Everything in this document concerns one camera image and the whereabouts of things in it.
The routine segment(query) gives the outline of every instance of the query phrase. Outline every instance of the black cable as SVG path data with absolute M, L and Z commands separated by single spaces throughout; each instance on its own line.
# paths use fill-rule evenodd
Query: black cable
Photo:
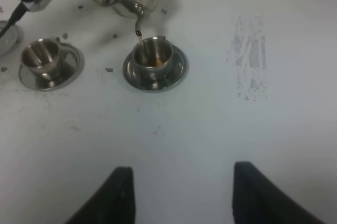
M 0 38 L 5 35 L 8 29 L 14 25 L 17 21 L 19 21 L 27 12 L 26 6 L 21 2 L 13 11 L 11 17 L 8 20 L 8 23 L 0 32 Z

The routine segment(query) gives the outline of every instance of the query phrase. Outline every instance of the stainless steel cup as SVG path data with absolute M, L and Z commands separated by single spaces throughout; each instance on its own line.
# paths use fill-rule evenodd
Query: stainless steel cup
M 21 63 L 40 79 L 56 80 L 63 73 L 60 45 L 49 38 L 34 41 L 23 50 Z
M 160 80 L 172 69 L 173 52 L 172 44 L 166 39 L 147 38 L 133 49 L 134 68 L 146 78 Z

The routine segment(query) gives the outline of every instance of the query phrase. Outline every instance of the cup rim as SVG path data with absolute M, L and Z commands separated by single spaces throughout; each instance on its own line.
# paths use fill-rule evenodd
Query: cup rim
M 26 52 L 26 50 L 28 50 L 28 47 L 31 46 L 31 45 L 34 45 L 34 44 L 36 44 L 36 43 L 38 43 L 38 42 L 40 42 L 40 41 L 49 41 L 49 42 L 54 43 L 54 44 L 57 46 L 57 54 L 58 54 L 58 55 L 60 54 L 60 50 L 61 50 L 61 49 L 60 49 L 60 45 L 59 45 L 55 40 L 53 40 L 53 39 L 51 39 L 51 38 L 39 38 L 38 40 L 35 40 L 35 41 L 33 41 L 33 42 L 30 42 L 30 43 L 29 43 L 28 45 L 26 45 L 25 48 L 22 50 L 22 53 L 21 53 L 21 64 L 22 64 L 23 66 L 25 66 L 25 67 L 27 67 L 27 68 L 29 68 L 29 69 L 41 69 L 41 68 L 43 68 L 43 67 L 45 67 L 45 66 L 48 66 L 48 65 L 50 65 L 50 64 L 52 64 L 52 63 L 56 63 L 56 61 L 58 61 L 58 60 L 60 59 L 59 56 L 56 56 L 55 61 L 48 62 L 47 64 L 44 64 L 44 65 L 38 66 L 38 67 L 28 66 L 26 63 L 24 63 L 24 61 L 23 61 L 23 54 Z
M 138 67 L 142 67 L 142 68 L 144 68 L 144 69 L 160 69 L 160 68 L 166 66 L 167 64 L 169 64 L 169 62 L 172 60 L 173 54 L 174 54 L 173 45 L 172 45 L 172 43 L 169 42 L 167 39 L 161 38 L 161 37 L 150 37 L 150 38 L 146 38 L 146 39 L 143 40 L 143 42 L 150 41 L 150 40 L 161 40 L 161 41 L 166 42 L 166 43 L 170 46 L 171 51 L 172 51 L 170 57 L 166 60 L 166 62 L 164 62 L 164 63 L 163 63 L 162 65 L 160 65 L 160 66 L 144 66 L 144 65 L 142 65 L 142 64 L 139 64 L 139 63 L 136 61 L 136 59 L 135 59 L 135 51 L 136 51 L 136 49 L 137 49 L 139 46 L 141 46 L 140 42 L 138 42 L 138 43 L 135 45 L 135 47 L 133 48 L 133 50 L 132 50 L 132 59 L 133 59 L 133 62 L 134 62 L 135 64 L 137 64 Z

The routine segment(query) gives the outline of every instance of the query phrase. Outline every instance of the small debris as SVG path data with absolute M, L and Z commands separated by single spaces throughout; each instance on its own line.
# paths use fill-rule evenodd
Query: small debris
M 68 35 L 67 33 L 62 34 L 62 38 L 63 38 L 63 39 L 66 40 L 66 39 L 68 39 L 68 37 L 69 37 L 69 35 Z

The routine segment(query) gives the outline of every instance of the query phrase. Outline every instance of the white surface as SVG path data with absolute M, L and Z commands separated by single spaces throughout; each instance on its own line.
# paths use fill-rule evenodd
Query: white surface
M 17 3 L 0 0 L 0 18 Z M 8 67 L 0 73 L 0 223 L 63 223 L 120 165 L 134 169 L 137 223 L 233 223 L 232 173 L 242 160 L 337 223 L 335 0 L 162 4 L 168 14 L 159 6 L 144 36 L 165 34 L 190 71 L 159 94 L 123 79 L 134 21 L 91 0 L 54 0 L 22 19 L 23 43 L 0 59 Z M 263 16 L 266 92 L 256 101 L 238 98 L 238 16 Z M 51 93 L 25 89 L 17 77 L 23 47 L 66 32 L 85 55 L 82 75 Z

